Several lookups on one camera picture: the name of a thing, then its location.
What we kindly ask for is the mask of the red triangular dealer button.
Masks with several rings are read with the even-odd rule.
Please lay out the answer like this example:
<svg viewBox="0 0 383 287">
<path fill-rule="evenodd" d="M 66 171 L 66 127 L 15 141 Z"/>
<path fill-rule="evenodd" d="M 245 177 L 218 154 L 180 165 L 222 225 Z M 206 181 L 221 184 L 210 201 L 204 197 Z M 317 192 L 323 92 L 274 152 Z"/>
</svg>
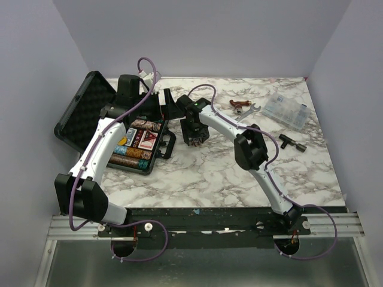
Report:
<svg viewBox="0 0 383 287">
<path fill-rule="evenodd" d="M 156 140 L 157 139 L 157 133 L 155 132 L 152 132 L 150 130 L 146 130 L 145 131 L 145 135 L 143 137 L 143 141 L 146 142 L 146 141 L 152 141 L 152 140 Z"/>
</svg>

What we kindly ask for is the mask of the blue playing card deck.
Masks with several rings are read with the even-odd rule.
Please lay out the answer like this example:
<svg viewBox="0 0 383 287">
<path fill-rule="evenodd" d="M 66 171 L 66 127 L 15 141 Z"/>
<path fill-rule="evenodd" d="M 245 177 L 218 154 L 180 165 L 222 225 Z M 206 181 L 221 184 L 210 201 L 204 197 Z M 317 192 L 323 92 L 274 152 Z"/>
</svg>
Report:
<svg viewBox="0 0 383 287">
<path fill-rule="evenodd" d="M 136 136 L 136 133 L 137 133 L 137 129 L 135 128 L 129 128 L 126 132 L 126 143 L 124 144 L 125 146 L 131 146 L 134 139 L 135 139 L 135 136 Z"/>
</svg>

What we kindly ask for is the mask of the yellow big blind button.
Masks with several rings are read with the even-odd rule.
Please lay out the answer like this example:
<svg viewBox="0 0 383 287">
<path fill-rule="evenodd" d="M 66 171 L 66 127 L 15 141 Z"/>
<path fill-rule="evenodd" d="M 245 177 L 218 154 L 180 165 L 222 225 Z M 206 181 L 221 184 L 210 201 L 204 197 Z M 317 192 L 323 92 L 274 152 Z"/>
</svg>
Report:
<svg viewBox="0 0 383 287">
<path fill-rule="evenodd" d="M 120 145 L 126 145 L 127 143 L 127 137 L 123 137 L 120 141 Z"/>
</svg>

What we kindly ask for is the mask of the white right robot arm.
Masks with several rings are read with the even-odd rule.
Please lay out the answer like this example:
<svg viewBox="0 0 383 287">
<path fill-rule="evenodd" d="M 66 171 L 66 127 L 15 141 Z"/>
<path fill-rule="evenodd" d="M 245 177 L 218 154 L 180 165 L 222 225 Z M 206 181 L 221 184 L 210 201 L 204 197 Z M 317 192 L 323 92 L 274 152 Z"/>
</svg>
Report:
<svg viewBox="0 0 383 287">
<path fill-rule="evenodd" d="M 268 157 L 268 149 L 259 126 L 241 126 L 230 117 L 219 113 L 205 98 L 197 101 L 183 95 L 176 101 L 185 118 L 180 121 L 184 142 L 198 146 L 209 138 L 209 128 L 225 136 L 234 145 L 237 165 L 248 171 L 266 194 L 276 217 L 276 229 L 289 234 L 297 227 L 297 220 L 303 209 L 287 197 L 287 191 L 273 173 Z"/>
</svg>

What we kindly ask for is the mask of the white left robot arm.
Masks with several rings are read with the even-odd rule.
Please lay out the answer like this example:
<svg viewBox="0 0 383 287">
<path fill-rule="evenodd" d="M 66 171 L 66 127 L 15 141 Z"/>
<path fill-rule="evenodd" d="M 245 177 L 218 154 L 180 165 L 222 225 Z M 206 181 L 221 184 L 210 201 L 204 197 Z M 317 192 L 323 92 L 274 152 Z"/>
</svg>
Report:
<svg viewBox="0 0 383 287">
<path fill-rule="evenodd" d="M 86 76 L 55 135 L 81 152 L 75 166 L 57 175 L 60 211 L 71 217 L 112 225 L 119 236 L 133 227 L 126 208 L 111 203 L 101 188 L 106 167 L 151 173 L 157 158 L 168 159 L 176 137 L 169 120 L 180 116 L 171 92 L 159 103 L 159 73 L 122 75 L 114 89 L 97 71 Z"/>
</svg>

